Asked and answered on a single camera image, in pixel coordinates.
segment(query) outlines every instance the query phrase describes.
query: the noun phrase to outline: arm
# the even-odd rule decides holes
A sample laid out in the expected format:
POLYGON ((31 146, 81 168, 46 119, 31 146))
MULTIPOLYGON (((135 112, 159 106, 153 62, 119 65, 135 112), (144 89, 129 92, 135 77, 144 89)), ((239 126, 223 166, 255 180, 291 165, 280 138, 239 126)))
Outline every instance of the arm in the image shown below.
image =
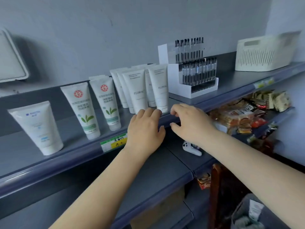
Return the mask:
POLYGON ((101 175, 50 227, 51 229, 109 228, 124 194, 146 159, 160 146, 165 129, 160 110, 140 110, 128 126, 126 146, 101 175))
POLYGON ((290 228, 304 228, 305 175, 215 129, 200 109, 174 105, 172 130, 225 165, 290 228))

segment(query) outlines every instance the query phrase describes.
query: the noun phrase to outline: forearm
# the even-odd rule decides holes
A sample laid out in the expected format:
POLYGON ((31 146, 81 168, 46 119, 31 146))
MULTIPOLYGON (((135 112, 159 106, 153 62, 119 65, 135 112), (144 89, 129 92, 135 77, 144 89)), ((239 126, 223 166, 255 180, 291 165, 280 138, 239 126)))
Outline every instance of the forearm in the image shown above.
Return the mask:
POLYGON ((51 226, 52 229, 110 227, 125 192, 142 167, 126 148, 51 226))
POLYGON ((291 228, 303 227, 305 175, 222 132, 202 148, 225 165, 291 228))

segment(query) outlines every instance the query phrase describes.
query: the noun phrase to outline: hand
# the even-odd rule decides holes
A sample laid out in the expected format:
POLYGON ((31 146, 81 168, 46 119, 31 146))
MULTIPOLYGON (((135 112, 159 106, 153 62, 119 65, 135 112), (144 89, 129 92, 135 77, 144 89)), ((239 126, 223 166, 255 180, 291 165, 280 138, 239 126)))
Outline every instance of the hand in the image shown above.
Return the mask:
POLYGON ((141 109, 134 115, 128 126, 125 148, 144 161, 161 145, 165 137, 164 126, 158 132, 158 122, 162 112, 158 109, 141 109))
POLYGON ((181 126, 171 123, 170 126, 175 134, 187 142, 204 146, 211 135, 217 132, 210 117, 199 108, 187 104, 174 104, 170 114, 180 118, 181 126))

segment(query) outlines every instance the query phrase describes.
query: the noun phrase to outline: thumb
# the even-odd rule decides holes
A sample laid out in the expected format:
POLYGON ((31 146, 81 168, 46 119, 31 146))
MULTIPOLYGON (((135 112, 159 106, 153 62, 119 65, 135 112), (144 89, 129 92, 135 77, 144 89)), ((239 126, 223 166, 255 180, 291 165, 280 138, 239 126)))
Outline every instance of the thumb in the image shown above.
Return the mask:
POLYGON ((159 138, 160 142, 162 142, 165 138, 165 128, 163 125, 159 128, 158 138, 159 138))
POLYGON ((181 127, 177 125, 176 123, 170 123, 170 126, 175 134, 180 136, 181 127))

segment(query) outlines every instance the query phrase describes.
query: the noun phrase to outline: gray bin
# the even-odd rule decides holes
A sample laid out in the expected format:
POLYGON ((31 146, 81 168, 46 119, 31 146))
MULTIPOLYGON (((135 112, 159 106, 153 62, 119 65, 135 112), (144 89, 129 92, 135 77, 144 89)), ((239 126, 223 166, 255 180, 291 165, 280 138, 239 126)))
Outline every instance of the gray bin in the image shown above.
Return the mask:
MULTIPOLYGON (((239 219, 243 215, 249 215, 250 199, 262 203, 254 194, 247 194, 232 214, 231 229, 237 229, 234 225, 237 219, 239 219)), ((265 226, 265 229, 290 229, 266 206, 262 209, 258 221, 265 226)))

